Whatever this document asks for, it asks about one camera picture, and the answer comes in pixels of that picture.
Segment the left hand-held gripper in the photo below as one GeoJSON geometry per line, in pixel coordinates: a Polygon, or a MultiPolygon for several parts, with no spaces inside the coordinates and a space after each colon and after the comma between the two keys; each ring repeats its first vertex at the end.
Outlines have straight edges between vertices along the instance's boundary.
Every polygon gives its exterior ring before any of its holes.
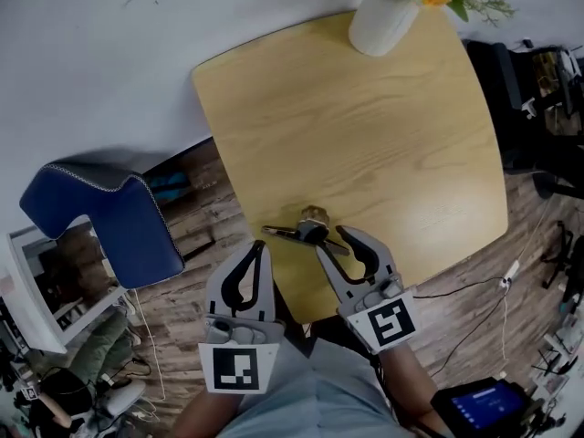
{"type": "Polygon", "coordinates": [[[205,306],[211,315],[205,318],[199,357],[206,389],[266,393],[285,326],[265,322],[275,320],[275,301],[271,256],[263,240],[236,250],[217,267],[207,281],[205,306]],[[249,270],[252,293],[245,299],[240,283],[249,270]]]}

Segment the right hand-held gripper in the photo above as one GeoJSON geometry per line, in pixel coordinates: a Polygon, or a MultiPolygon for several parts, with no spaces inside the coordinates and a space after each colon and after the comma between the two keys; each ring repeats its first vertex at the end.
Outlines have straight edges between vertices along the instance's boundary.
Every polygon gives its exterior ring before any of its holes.
{"type": "Polygon", "coordinates": [[[336,231],[364,265],[363,277],[351,278],[325,245],[316,246],[318,261],[341,303],[338,314],[371,354],[410,339],[418,332],[418,315],[412,292],[404,290],[400,276],[395,275],[390,249],[355,227],[337,225],[336,231]],[[358,288],[366,281],[371,286],[379,284],[357,298],[358,288]]]}

